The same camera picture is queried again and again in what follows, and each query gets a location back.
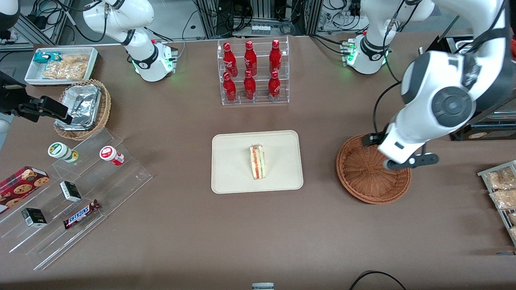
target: brown wicker basket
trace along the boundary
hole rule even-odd
[[[385,156],[378,146],[362,146],[362,137],[347,140],[337,154],[337,175],[344,187],[356,198],[372,204],[398,200],[409,189],[410,168],[387,170]]]
[[[82,140],[88,138],[95,131],[103,128],[106,125],[107,120],[109,119],[109,111],[111,110],[111,96],[109,95],[109,92],[107,91],[106,87],[101,82],[99,82],[98,80],[95,80],[95,79],[89,79],[84,82],[74,84],[73,86],[85,86],[85,85],[96,85],[100,89],[102,89],[102,96],[101,96],[100,105],[99,105],[99,112],[97,113],[96,125],[90,131],[64,131],[64,130],[57,128],[54,125],[54,130],[61,137],[64,137],[67,139],[73,139],[76,141],[82,141]],[[61,97],[59,98],[60,102],[62,102],[64,95],[65,95],[65,92],[63,92],[61,94]]]

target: acrylic display shelf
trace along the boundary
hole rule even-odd
[[[278,39],[280,41],[281,50],[281,69],[278,71],[278,78],[281,82],[280,86],[280,97],[277,101],[272,102],[269,100],[269,53],[272,48],[272,40]],[[277,103],[288,103],[290,101],[289,94],[289,43],[288,37],[275,37],[275,38],[253,38],[254,51],[257,56],[258,72],[254,76],[256,81],[256,98],[254,101],[249,101],[245,97],[244,91],[244,72],[246,71],[246,65],[244,62],[244,54],[246,52],[245,41],[240,39],[226,39],[224,41],[218,41],[217,43],[217,63],[219,69],[219,82],[220,82],[220,95],[223,105],[252,105],[252,104],[277,104]],[[225,72],[224,66],[224,49],[222,45],[228,42],[231,44],[231,50],[236,57],[236,67],[238,68],[237,77],[233,78],[236,85],[236,102],[230,103],[224,94],[224,87],[222,83],[224,79],[222,74]]]
[[[124,154],[122,165],[100,159],[100,149],[107,145]],[[74,150],[79,153],[76,162],[58,160],[52,164],[46,169],[50,182],[0,216],[0,235],[7,249],[26,254],[34,270],[47,268],[152,178],[125,149],[122,140],[106,128]],[[75,183],[81,202],[65,199],[59,186],[64,180]],[[63,221],[95,199],[102,207],[66,230]],[[42,228],[28,227],[21,214],[26,207],[39,208],[48,224]]]
[[[514,176],[516,176],[516,160],[515,161],[511,161],[511,162],[507,162],[507,163],[504,163],[502,165],[498,165],[498,166],[495,166],[495,167],[490,168],[488,170],[484,170],[482,172],[477,173],[478,176],[482,177],[482,180],[484,181],[484,184],[486,185],[487,190],[489,191],[489,197],[493,200],[493,202],[495,202],[494,199],[493,199],[493,193],[495,191],[497,191],[498,189],[494,189],[491,186],[491,184],[488,182],[487,174],[490,173],[490,172],[499,171],[499,170],[504,169],[504,168],[509,168],[512,171],[512,174],[514,174]],[[509,215],[514,213],[514,212],[516,212],[516,209],[501,210],[501,209],[497,208],[496,210],[500,214],[500,216],[502,218],[502,222],[504,223],[505,228],[507,229],[507,231],[511,227],[516,227],[516,224],[512,224],[511,220],[509,219]],[[516,239],[512,235],[510,235],[510,234],[509,234],[509,236],[511,237],[512,243],[514,244],[514,246],[516,246]]]

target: white bottle cap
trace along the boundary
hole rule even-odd
[[[117,150],[113,146],[104,146],[100,149],[99,156],[103,160],[111,161],[117,156]]]
[[[70,148],[68,148],[68,146],[65,144],[61,142],[55,142],[50,145],[48,153],[53,158],[62,158],[68,153],[69,150]]]

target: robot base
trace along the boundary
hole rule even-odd
[[[348,39],[340,45],[342,56],[342,63],[346,67],[352,67],[357,72],[362,74],[374,74],[380,70],[380,67],[385,64],[385,58],[378,54],[378,61],[371,61],[369,57],[360,49],[360,41],[364,38],[359,35],[355,38]]]
[[[158,57],[148,69],[138,68],[133,62],[136,72],[148,82],[157,82],[169,74],[175,73],[178,62],[176,50],[173,51],[169,46],[161,43],[156,43],[155,46],[158,48]]]

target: foil container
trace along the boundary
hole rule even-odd
[[[54,125],[65,131],[89,131],[95,127],[102,90],[96,85],[73,86],[64,92],[62,103],[68,107],[73,120],[65,124],[56,120]]]

